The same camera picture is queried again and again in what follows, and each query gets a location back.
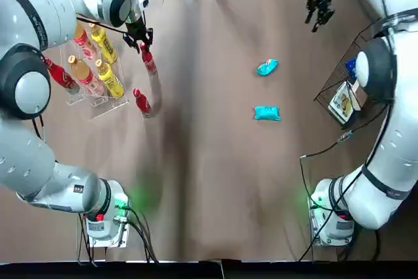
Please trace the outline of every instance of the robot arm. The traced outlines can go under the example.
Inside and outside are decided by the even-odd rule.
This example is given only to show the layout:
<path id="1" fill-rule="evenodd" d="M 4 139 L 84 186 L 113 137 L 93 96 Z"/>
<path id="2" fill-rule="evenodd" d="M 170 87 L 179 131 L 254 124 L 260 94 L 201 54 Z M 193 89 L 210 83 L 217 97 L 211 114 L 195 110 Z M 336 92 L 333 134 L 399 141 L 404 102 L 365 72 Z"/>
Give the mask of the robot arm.
<path id="1" fill-rule="evenodd" d="M 376 37 L 359 52 L 355 70 L 369 97 L 390 99 L 389 110 L 367 162 L 350 174 L 323 179 L 316 186 L 313 199 L 336 210 L 328 220 L 329 211 L 320 207 L 310 211 L 313 227 L 319 230 L 320 243 L 325 246 L 348 244 L 353 222 L 379 229 L 418 180 L 418 116 L 414 102 L 418 96 L 414 65 L 418 60 L 413 50 L 418 42 L 418 15 L 413 14 L 418 10 L 418 0 L 384 0 L 385 7 L 383 0 L 368 1 L 382 19 L 377 23 L 380 29 L 375 30 Z M 326 15 L 329 4 L 330 0 L 311 0 L 308 16 L 312 15 L 311 9 L 318 8 L 319 19 L 313 31 L 324 24 L 320 16 Z M 390 37 L 377 36 L 388 33 Z"/>
<path id="2" fill-rule="evenodd" d="M 129 200 L 116 181 L 57 163 L 51 148 L 21 120 L 36 118 L 50 100 L 42 51 L 72 39 L 76 14 L 115 27 L 127 23 L 150 44 L 142 14 L 148 0 L 0 0 L 0 184 L 33 206 L 86 213 L 96 246 L 118 245 L 114 221 Z"/>

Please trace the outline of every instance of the clear acrylic bottle rack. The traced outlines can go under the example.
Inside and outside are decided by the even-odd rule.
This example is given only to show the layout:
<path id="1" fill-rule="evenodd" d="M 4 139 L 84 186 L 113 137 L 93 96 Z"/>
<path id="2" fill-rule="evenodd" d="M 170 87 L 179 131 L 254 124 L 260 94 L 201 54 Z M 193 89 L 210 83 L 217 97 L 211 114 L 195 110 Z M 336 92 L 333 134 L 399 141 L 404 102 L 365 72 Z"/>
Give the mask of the clear acrylic bottle rack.
<path id="1" fill-rule="evenodd" d="M 91 33 L 89 32 L 89 28 L 85 27 L 85 30 L 88 34 L 88 37 L 89 37 L 90 41 L 95 45 L 95 47 L 97 49 L 97 59 L 102 59 L 103 61 L 106 62 L 106 59 L 101 55 L 100 48 L 91 39 Z M 77 80 L 74 77 L 74 75 L 71 72 L 71 66 L 68 63 L 68 58 L 69 58 L 69 56 L 74 55 L 74 56 L 76 56 L 76 58 L 78 60 L 84 60 L 87 63 L 87 65 L 90 67 L 90 69 L 93 71 L 93 74 L 98 78 L 99 73 L 98 73 L 98 70 L 95 66 L 95 61 L 97 59 L 87 58 L 84 55 L 83 49 L 81 47 L 79 47 L 79 45 L 77 45 L 73 41 L 69 41 L 69 42 L 65 43 L 64 45 L 61 45 L 59 47 L 59 49 L 60 49 L 60 54 L 61 54 L 61 65 L 62 65 L 62 67 L 80 85 L 80 91 L 78 92 L 78 94 L 69 95 L 69 98 L 67 100 L 68 105 L 72 106 L 76 103 L 79 103 L 80 101 L 84 101 L 84 100 L 88 101 L 89 104 L 91 105 L 91 107 L 93 107 L 92 110 L 91 110 L 90 118 L 96 118 L 96 117 L 101 116 L 101 115 L 103 115 L 103 114 L 105 114 L 105 113 L 107 113 L 111 110 L 114 110 L 118 107 L 121 107 L 124 104 L 127 104 L 129 102 L 128 98 L 126 97 L 126 90 L 125 90 L 125 93 L 121 97 L 115 98 L 115 97 L 111 96 L 110 92 L 108 91 L 108 89 L 106 88 L 106 86 L 104 84 L 103 84 L 104 90 L 105 90 L 104 95 L 97 96 L 97 95 L 92 94 L 85 87 L 85 85 L 83 85 L 83 83 L 81 83 L 79 80 Z M 126 85 L 125 85 L 125 79 L 123 77 L 123 71 L 122 71 L 121 62 L 120 62 L 120 55 L 119 55 L 119 52 L 117 52 L 117 53 L 118 53 L 118 59 L 113 64 L 110 64 L 110 66 L 112 68 L 113 73 L 115 74 L 115 76 L 118 78 L 118 80 L 122 84 L 123 88 L 125 89 Z"/>

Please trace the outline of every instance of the teal packet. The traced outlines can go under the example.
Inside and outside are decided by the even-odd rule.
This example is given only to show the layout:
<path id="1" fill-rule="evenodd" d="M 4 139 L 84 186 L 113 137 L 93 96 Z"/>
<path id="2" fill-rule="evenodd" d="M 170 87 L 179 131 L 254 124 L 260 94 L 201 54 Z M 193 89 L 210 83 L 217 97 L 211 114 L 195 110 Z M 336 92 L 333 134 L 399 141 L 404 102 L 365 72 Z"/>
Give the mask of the teal packet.
<path id="1" fill-rule="evenodd" d="M 276 59 L 267 59 L 257 68 L 257 74 L 261 76 L 269 75 L 277 67 L 277 64 Z"/>
<path id="2" fill-rule="evenodd" d="M 254 108 L 256 120 L 280 121 L 279 107 L 257 106 Z"/>

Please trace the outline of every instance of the brown tabletop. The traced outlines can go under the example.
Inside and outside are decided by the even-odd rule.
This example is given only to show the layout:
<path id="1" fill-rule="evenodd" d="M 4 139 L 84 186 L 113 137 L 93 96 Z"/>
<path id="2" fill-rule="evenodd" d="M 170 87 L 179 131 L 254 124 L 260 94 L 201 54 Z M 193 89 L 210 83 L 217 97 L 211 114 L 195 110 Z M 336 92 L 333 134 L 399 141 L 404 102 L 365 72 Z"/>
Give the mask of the brown tabletop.
<path id="1" fill-rule="evenodd" d="M 130 195 L 138 187 L 152 191 L 146 214 L 159 259 L 294 260 L 309 244 L 299 156 L 342 133 L 313 99 L 368 21 L 356 0 L 334 0 L 335 15 L 311 33 L 305 2 L 151 0 L 146 20 L 162 86 L 154 118 L 144 120 L 135 106 L 133 88 L 155 99 L 140 56 L 120 34 L 107 32 L 119 48 L 129 104 L 91 120 L 86 102 L 69 107 L 52 84 L 44 120 L 57 160 L 118 180 Z M 56 60 L 59 50 L 46 55 Z M 279 66 L 258 77 L 255 69 L 267 58 Z M 254 120 L 253 107 L 261 105 L 279 106 L 282 120 Z M 311 187 L 360 165 L 378 127 L 309 162 Z M 4 187 L 0 200 L 0 261 L 75 260 L 74 214 L 33 208 Z M 417 223 L 406 223 L 411 212 L 403 206 L 403 218 L 382 229 L 382 258 L 417 257 Z M 374 236 L 361 237 L 357 257 L 368 259 Z M 106 258 L 144 259 L 142 252 L 131 232 L 129 247 Z M 335 249 L 316 249 L 315 258 L 335 259 Z"/>

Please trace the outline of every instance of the plastic bottle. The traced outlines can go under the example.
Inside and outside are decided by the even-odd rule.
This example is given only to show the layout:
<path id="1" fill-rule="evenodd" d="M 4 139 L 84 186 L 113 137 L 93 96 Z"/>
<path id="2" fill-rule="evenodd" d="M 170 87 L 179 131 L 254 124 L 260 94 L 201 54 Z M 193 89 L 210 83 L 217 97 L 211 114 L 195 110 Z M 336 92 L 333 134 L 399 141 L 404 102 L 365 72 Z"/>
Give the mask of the plastic bottle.
<path id="1" fill-rule="evenodd" d="M 145 118 L 149 118 L 151 116 L 151 106 L 144 94 L 141 94 L 141 92 L 135 88 L 133 90 L 133 95 L 135 96 L 135 101 L 137 103 L 138 108 L 141 110 L 142 115 Z"/>
<path id="2" fill-rule="evenodd" d="M 103 57 L 107 62 L 115 63 L 118 59 L 118 53 L 107 38 L 105 30 L 93 23 L 90 23 L 89 26 L 91 28 L 91 38 L 100 46 Z"/>
<path id="3" fill-rule="evenodd" d="M 148 71 L 148 74 L 154 75 L 157 72 L 157 67 L 155 66 L 154 58 L 150 52 L 150 49 L 146 46 L 144 42 L 139 46 L 142 52 L 142 60 L 145 64 L 145 68 Z"/>
<path id="4" fill-rule="evenodd" d="M 97 49 L 88 38 L 86 30 L 81 25 L 80 22 L 77 22 L 76 31 L 72 36 L 73 41 L 83 49 L 84 55 L 88 59 L 97 59 Z"/>
<path id="5" fill-rule="evenodd" d="M 69 56 L 68 62 L 71 65 L 71 72 L 80 83 L 85 85 L 88 91 L 94 96 L 103 96 L 105 87 L 93 74 L 93 71 L 84 60 L 77 60 L 76 56 Z"/>
<path id="6" fill-rule="evenodd" d="M 95 64 L 99 72 L 99 79 L 105 84 L 112 97 L 120 98 L 123 95 L 123 86 L 116 78 L 111 66 L 100 59 L 96 60 Z"/>
<path id="7" fill-rule="evenodd" d="M 80 86 L 65 72 L 63 67 L 56 65 L 48 57 L 45 57 L 45 64 L 55 82 L 65 88 L 67 92 L 71 95 L 75 95 L 80 91 Z"/>

